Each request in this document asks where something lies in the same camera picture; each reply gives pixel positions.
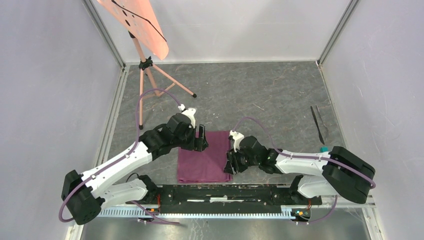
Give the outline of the purple cloth napkin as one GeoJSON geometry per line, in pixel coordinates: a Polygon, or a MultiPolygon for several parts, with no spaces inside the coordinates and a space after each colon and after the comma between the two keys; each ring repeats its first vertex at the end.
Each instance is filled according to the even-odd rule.
{"type": "Polygon", "coordinates": [[[202,151],[178,150],[177,181],[180,184],[224,183],[233,179],[224,172],[227,151],[230,150],[230,132],[208,131],[205,138],[208,147],[202,151]]]}

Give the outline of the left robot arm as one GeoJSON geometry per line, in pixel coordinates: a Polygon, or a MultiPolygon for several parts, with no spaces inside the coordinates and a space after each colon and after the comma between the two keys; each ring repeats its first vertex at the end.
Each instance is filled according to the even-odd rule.
{"type": "Polygon", "coordinates": [[[59,220],[84,225],[113,205],[139,200],[153,203],[157,190],[142,179],[116,182],[131,171],[169,154],[173,148],[205,150],[208,147],[205,127],[196,125],[195,114],[196,109],[192,107],[176,113],[167,123],[138,134],[126,150],[103,164],[83,173],[68,172],[62,187],[59,220]]]}

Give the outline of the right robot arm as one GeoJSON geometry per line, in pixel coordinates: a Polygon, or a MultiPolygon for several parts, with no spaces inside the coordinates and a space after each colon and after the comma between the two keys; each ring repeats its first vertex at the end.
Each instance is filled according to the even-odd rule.
{"type": "Polygon", "coordinates": [[[338,195],[364,204],[370,190],[376,187],[376,170],[342,146],[318,153],[291,152],[267,148],[254,136],[229,133],[232,148],[227,151],[224,172],[238,174],[257,166],[267,174],[296,174],[289,189],[289,199],[302,204],[307,199],[338,195]]]}

